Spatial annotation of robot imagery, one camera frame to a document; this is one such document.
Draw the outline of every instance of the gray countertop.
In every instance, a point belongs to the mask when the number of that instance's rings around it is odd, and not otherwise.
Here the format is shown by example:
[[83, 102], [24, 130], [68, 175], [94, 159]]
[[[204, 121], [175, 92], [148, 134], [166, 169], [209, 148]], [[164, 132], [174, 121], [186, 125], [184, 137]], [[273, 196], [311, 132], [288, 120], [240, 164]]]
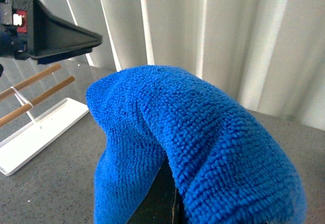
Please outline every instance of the gray countertop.
[[[32, 61], [2, 61], [7, 73], [0, 80], [4, 90], [44, 66]], [[65, 97], [85, 102], [85, 91], [110, 71], [62, 61], [62, 69], [38, 82], [24, 95], [32, 99], [73, 75], [76, 82], [33, 109], [40, 115]], [[0, 117], [18, 107], [14, 97], [1, 103]], [[307, 224], [325, 223], [325, 132], [252, 112], [296, 165], [308, 199]], [[28, 123], [21, 116], [0, 129], [0, 141]], [[12, 176], [0, 175], [0, 223], [92, 223], [93, 173], [105, 148], [105, 134], [88, 113]]]

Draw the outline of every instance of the white stand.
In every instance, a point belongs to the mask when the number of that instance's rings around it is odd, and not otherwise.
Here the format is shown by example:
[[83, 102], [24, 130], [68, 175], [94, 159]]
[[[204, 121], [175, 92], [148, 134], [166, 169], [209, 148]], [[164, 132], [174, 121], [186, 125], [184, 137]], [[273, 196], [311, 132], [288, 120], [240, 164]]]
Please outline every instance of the white stand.
[[6, 176], [15, 173], [88, 111], [83, 103], [65, 98], [36, 119], [29, 115], [32, 122], [0, 142], [0, 171]]

